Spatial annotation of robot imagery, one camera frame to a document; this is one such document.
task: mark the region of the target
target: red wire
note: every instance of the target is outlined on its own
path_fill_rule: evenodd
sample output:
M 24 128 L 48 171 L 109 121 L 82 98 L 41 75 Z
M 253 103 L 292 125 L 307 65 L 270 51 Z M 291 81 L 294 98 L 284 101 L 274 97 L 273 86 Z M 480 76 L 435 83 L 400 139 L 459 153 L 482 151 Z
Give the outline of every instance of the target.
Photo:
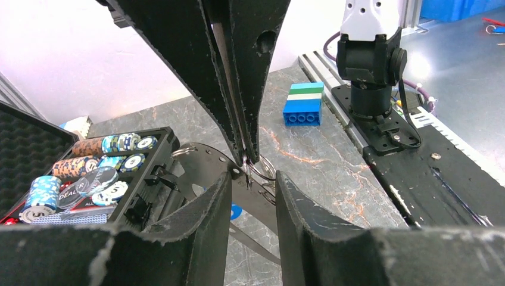
M 499 21 L 496 21 L 496 20 L 493 20 L 493 19 L 489 19 L 489 18 L 486 18 L 486 17 L 482 18 L 482 20 L 486 21 L 486 22 L 489 22 L 489 23 L 491 23 L 491 24 L 493 24 L 495 26 L 503 26 L 503 27 L 505 27 L 505 23 L 503 23 L 503 22 L 499 22 Z

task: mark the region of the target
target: cable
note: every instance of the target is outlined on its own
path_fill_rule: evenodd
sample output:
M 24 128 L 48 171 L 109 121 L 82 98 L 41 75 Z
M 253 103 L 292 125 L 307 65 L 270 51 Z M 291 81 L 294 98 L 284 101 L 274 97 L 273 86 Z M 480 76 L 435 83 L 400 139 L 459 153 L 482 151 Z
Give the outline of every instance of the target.
M 336 34 L 334 34 L 333 36 L 331 36 L 328 40 L 326 40 L 325 42 L 325 45 L 323 46 L 323 52 L 325 53 L 325 55 L 332 61 L 335 62 L 336 64 L 336 58 L 334 56 L 332 56 L 330 54 L 330 52 L 328 51 L 328 46 L 330 45 L 331 42 L 333 42 L 336 38 L 338 38 L 340 36 L 340 31 L 338 31 Z
M 414 132 L 416 133 L 416 136 L 417 136 L 418 143 L 415 145 L 404 144 L 402 142 L 395 140 L 392 137 L 391 132 L 389 132 L 388 135 L 389 135 L 392 143 L 396 146 L 399 146 L 399 147 L 402 147 L 405 149 L 417 149 L 417 148 L 421 147 L 421 145 L 423 144 L 423 141 L 422 141 L 421 135 L 419 134 L 419 131 L 416 128 L 416 125 L 414 125 L 414 123 L 412 122 L 412 119 L 410 118 L 409 108 L 407 107 L 407 94 L 405 93 L 405 84 L 404 84 L 402 78 L 400 78 L 400 80 L 398 81 L 398 88 L 400 90 L 400 101 L 401 101 L 401 109 L 403 111 L 403 115 L 405 116 L 405 120 L 407 121 L 407 123 L 412 127 L 412 129 L 414 129 Z
M 331 36 L 328 40 L 326 40 L 325 44 L 323 45 L 323 52 L 325 53 L 325 56 L 327 56 L 330 60 L 334 61 L 335 64 L 336 64 L 336 57 L 334 57 L 333 55 L 330 54 L 330 52 L 328 51 L 328 46 L 330 45 L 331 42 L 333 42 L 339 36 L 340 36 L 340 31 L 336 32 L 333 36 Z M 417 86 L 417 84 L 415 84 L 407 79 L 403 80 L 403 82 L 406 85 L 410 86 L 411 88 L 415 89 L 418 93 L 420 93 L 425 98 L 425 101 L 428 103 L 428 109 L 429 109 L 428 112 L 432 113 L 435 110 L 434 98 L 432 98 L 425 89 Z

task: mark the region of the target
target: stacked lego bricks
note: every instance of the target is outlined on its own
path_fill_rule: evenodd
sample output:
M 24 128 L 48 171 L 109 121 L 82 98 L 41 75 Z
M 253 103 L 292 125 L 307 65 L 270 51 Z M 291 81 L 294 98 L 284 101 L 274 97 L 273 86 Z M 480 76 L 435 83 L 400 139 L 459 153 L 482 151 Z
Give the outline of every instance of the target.
M 286 126 L 319 126 L 324 83 L 295 83 L 291 85 L 283 117 Z

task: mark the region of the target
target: white panel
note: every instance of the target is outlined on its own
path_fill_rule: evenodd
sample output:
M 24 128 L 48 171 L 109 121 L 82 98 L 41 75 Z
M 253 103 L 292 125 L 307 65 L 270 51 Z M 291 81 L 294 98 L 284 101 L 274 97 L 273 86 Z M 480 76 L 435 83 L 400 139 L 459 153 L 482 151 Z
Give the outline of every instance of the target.
M 344 7 L 342 0 L 292 0 L 270 71 L 320 49 L 339 30 Z M 189 95 L 136 32 L 116 27 L 94 0 L 0 1 L 0 39 L 1 72 L 58 125 L 85 115 L 101 122 Z

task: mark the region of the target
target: blue object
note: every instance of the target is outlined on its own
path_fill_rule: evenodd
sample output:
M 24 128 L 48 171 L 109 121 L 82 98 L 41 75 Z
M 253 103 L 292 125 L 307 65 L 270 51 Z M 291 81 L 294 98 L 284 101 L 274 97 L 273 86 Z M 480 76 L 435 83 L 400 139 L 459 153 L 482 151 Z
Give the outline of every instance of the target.
M 242 208 L 232 203 L 232 214 L 230 216 L 230 220 L 238 218 L 241 214 L 242 214 Z
M 307 82 L 307 83 L 293 83 L 291 89 L 308 89 L 308 88 L 324 88 L 325 84 L 322 82 Z
M 319 126 L 321 100 L 288 100 L 282 115 L 286 126 Z
M 505 0 L 423 0 L 421 17 L 452 22 L 505 6 Z

